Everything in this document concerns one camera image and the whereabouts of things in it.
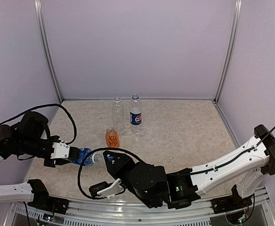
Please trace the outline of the blue label water bottle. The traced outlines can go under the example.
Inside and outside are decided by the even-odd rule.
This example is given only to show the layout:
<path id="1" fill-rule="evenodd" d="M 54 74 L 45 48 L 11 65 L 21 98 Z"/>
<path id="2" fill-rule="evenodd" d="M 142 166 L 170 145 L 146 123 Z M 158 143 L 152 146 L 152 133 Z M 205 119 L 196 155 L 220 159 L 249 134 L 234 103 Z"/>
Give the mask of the blue label water bottle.
<path id="1" fill-rule="evenodd" d="M 80 165 L 83 162 L 84 157 L 90 153 L 90 148 L 80 148 L 79 157 L 77 159 L 68 159 L 71 163 Z M 93 166 L 95 164 L 103 163 L 103 156 L 101 153 L 93 153 L 89 155 L 83 163 L 83 166 Z"/>

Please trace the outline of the orange juice bottle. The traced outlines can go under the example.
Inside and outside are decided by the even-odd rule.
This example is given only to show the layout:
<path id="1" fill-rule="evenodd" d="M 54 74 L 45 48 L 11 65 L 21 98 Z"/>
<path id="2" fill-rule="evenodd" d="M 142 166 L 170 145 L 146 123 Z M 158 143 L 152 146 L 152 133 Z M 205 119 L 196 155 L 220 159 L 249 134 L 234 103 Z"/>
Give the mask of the orange juice bottle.
<path id="1" fill-rule="evenodd" d="M 114 130 L 113 127 L 109 127 L 106 129 L 105 139 L 108 147 L 111 147 L 111 148 L 120 147 L 118 133 Z"/>

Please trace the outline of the clear plastic bottle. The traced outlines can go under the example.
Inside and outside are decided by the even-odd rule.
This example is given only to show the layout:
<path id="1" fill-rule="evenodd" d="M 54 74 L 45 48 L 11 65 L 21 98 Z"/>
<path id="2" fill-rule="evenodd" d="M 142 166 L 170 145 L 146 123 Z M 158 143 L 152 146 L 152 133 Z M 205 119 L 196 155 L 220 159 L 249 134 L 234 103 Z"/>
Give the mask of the clear plastic bottle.
<path id="1" fill-rule="evenodd" d="M 124 105 L 120 97 L 115 97 L 112 105 L 112 123 L 117 133 L 124 130 Z"/>

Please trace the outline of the Pepsi bottle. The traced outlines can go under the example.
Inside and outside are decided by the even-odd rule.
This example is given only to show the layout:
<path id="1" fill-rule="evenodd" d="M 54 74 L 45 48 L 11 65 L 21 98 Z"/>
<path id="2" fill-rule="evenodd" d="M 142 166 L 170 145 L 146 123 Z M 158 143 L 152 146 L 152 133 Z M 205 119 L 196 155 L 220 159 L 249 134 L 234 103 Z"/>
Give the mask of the Pepsi bottle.
<path id="1" fill-rule="evenodd" d="M 132 133 L 137 133 L 142 122 L 142 104 L 137 93 L 132 94 L 129 110 L 131 131 Z"/>

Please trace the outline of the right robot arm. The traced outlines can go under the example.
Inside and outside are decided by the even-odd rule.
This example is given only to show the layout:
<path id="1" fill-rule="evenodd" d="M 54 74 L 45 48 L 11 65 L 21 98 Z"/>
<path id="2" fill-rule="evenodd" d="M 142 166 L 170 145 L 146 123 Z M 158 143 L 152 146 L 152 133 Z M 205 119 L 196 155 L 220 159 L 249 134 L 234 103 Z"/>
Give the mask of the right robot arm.
<path id="1" fill-rule="evenodd" d="M 258 125 L 245 144 L 207 164 L 166 173 L 163 166 L 134 160 L 125 153 L 103 152 L 106 169 L 114 179 L 148 208 L 188 207 L 219 185 L 246 174 L 232 188 L 227 204 L 237 209 L 254 193 L 262 176 L 275 174 L 275 137 L 264 125 Z"/>

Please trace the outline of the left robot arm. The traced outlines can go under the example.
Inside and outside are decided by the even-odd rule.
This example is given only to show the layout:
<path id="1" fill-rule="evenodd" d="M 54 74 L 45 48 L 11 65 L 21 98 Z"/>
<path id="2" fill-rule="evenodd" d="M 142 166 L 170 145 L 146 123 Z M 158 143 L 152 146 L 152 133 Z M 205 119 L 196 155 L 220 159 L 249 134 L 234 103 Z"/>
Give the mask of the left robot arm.
<path id="1" fill-rule="evenodd" d="M 68 162 L 71 147 L 58 136 L 51 136 L 46 116 L 28 111 L 19 123 L 12 126 L 0 125 L 0 162 L 12 155 L 23 154 L 42 158 L 45 165 Z M 9 202 L 27 202 L 49 209 L 53 202 L 45 185 L 39 179 L 28 180 L 14 185 L 0 186 L 0 204 Z"/>

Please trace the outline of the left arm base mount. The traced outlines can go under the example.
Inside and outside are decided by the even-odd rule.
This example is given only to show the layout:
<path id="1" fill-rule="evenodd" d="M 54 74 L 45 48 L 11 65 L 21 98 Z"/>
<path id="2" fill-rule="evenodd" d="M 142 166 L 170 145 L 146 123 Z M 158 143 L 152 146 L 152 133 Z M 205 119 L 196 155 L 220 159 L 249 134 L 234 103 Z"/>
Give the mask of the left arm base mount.
<path id="1" fill-rule="evenodd" d="M 28 202 L 29 206 L 52 213 L 66 214 L 69 200 L 50 196 L 40 179 L 30 179 L 27 183 L 31 186 L 33 194 L 33 200 Z"/>

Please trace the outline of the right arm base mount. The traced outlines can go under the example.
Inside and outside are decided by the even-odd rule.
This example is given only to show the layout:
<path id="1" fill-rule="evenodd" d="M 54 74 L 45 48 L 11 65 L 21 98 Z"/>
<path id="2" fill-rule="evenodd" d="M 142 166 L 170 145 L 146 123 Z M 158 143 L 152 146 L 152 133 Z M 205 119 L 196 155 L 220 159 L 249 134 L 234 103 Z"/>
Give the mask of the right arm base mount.
<path id="1" fill-rule="evenodd" d="M 237 185 L 232 187 L 231 192 L 231 195 L 211 200 L 214 214 L 233 211 L 252 205 L 251 198 L 253 194 L 242 198 L 238 193 Z"/>

